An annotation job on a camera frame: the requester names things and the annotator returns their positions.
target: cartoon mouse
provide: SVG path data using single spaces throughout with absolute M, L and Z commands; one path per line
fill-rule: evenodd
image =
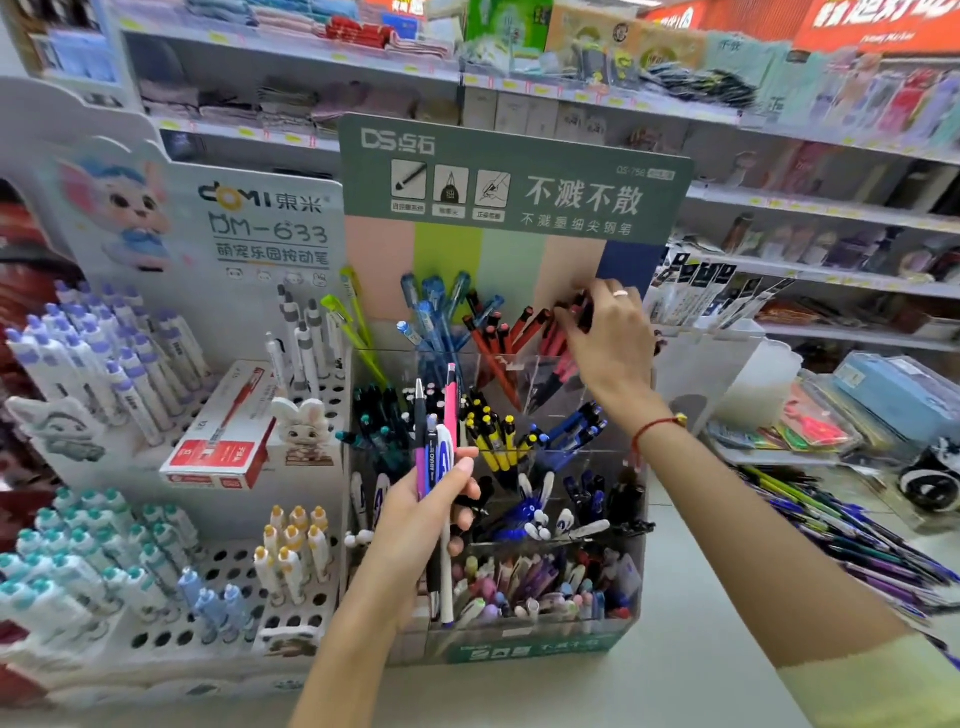
M 98 228 L 119 235 L 104 243 L 110 260 L 146 272 L 167 270 L 170 254 L 160 236 L 170 231 L 170 219 L 161 207 L 166 194 L 156 164 L 148 161 L 142 175 L 93 158 L 58 159 L 57 165 L 63 197 Z
M 320 400 L 296 406 L 283 397 L 274 397 L 270 413 L 276 417 L 276 433 L 287 443 L 287 465 L 333 465 L 325 446 L 330 441 L 326 408 Z
M 104 426 L 72 397 L 56 401 L 11 397 L 7 410 L 24 433 L 39 440 L 41 449 L 47 452 L 78 463 L 95 463 L 107 454 L 96 443 L 104 434 Z

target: lime green stripe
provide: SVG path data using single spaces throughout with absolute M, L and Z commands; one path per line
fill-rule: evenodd
M 540 276 L 546 235 L 533 232 L 485 230 L 476 288 L 484 301 L 500 294 L 507 300 L 501 310 L 511 326 L 523 309 L 533 305 Z
M 456 225 L 438 225 L 436 223 L 417 223 L 417 236 L 414 243 L 414 275 L 417 281 L 440 276 L 447 288 L 461 271 L 467 271 L 476 280 L 480 267 L 480 251 L 483 248 L 483 229 L 461 228 Z M 462 305 L 454 316 L 470 313 L 469 307 Z

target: pink stripe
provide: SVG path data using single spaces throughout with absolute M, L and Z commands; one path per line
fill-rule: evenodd
M 596 278 L 606 246 L 606 240 L 548 235 L 532 306 L 540 310 L 569 301 L 574 288 Z
M 416 223 L 348 215 L 347 261 L 357 272 L 368 319 L 408 316 L 400 276 L 414 268 Z

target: green package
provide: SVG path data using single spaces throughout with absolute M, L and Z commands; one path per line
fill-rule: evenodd
M 539 58 L 552 10 L 553 0 L 470 0 L 465 38 L 493 36 L 512 45 L 515 57 Z

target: person's left hand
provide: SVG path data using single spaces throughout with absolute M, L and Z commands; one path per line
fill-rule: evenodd
M 470 509 L 454 507 L 453 500 L 460 494 L 480 498 L 480 486 L 472 476 L 473 458 L 480 452 L 477 448 L 457 448 L 456 454 L 460 460 L 423 500 L 417 500 L 416 468 L 391 487 L 383 501 L 373 543 L 353 577 L 344 606 L 395 631 L 409 620 L 417 582 L 441 531 L 451 521 L 465 531 L 473 524 Z M 450 539 L 451 556 L 463 549 L 461 539 Z

